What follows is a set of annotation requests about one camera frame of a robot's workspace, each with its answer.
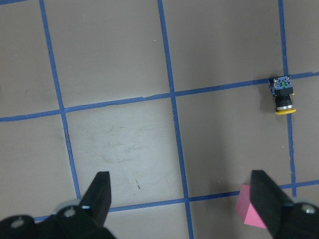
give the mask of square tile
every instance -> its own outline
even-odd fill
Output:
[[[319,71],[319,1],[284,0],[290,74]]]
[[[112,212],[104,226],[121,239],[188,238],[184,203]]]
[[[297,182],[318,180],[319,175],[319,77],[294,80],[292,114],[294,161]]]
[[[0,220],[50,215],[75,198],[60,115],[0,122]]]
[[[0,5],[0,117],[58,109],[36,0]]]
[[[177,98],[190,196],[240,190],[251,170],[288,184],[287,120],[267,85]]]
[[[156,1],[45,5],[66,106],[169,92]]]
[[[112,207],[183,197],[169,99],[67,114],[80,190],[110,171]]]
[[[276,0],[163,0],[177,91],[282,75]]]
[[[267,229],[245,225],[235,210],[238,197],[190,204],[194,238],[271,239]]]
[[[319,185],[299,187],[297,188],[297,195],[299,198],[319,206]]]

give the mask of pink cube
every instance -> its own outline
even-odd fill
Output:
[[[265,224],[259,217],[250,199],[250,186],[242,185],[239,193],[239,198],[236,205],[236,211],[243,220],[244,224],[259,228],[266,228]]]

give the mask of floor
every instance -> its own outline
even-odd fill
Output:
[[[110,171],[119,239],[270,239],[264,169],[319,204],[319,1],[1,0],[0,218],[36,221]],[[274,114],[291,75],[297,112]]]

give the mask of pink box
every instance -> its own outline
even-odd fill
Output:
[[[266,228],[265,224],[259,217],[250,199],[250,186],[242,185],[239,193],[239,198],[236,205],[236,211],[243,220],[244,224],[259,228]]]

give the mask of yellow disc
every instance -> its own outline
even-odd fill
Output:
[[[286,109],[286,110],[278,110],[275,112],[275,114],[282,116],[282,115],[287,115],[287,114],[292,114],[296,112],[296,109]]]

